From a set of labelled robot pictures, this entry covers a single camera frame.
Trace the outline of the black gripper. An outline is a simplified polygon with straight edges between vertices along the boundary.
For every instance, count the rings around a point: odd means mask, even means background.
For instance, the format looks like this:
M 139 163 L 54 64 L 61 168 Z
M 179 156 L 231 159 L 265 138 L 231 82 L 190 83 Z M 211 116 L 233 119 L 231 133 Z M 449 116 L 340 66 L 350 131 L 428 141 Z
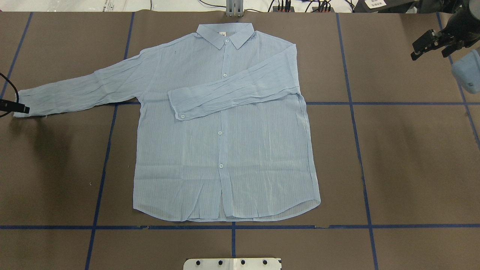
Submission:
M 480 11 L 478 7 L 463 7 L 457 10 L 442 29 L 442 36 L 427 30 L 413 42 L 410 58 L 415 61 L 430 51 L 447 46 L 449 49 L 470 48 L 479 41 Z

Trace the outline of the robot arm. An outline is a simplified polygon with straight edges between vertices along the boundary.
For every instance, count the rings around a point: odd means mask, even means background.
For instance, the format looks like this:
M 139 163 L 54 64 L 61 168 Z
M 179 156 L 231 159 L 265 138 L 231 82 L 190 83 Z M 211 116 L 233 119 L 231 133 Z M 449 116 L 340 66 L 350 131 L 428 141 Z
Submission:
M 417 60 L 424 53 L 443 48 L 442 56 L 447 58 L 455 51 L 470 48 L 480 39 L 480 5 L 478 0 L 464 0 L 439 32 L 426 31 L 412 43 L 410 57 Z M 460 85 L 471 94 L 480 91 L 479 48 L 470 51 L 451 65 L 451 73 Z

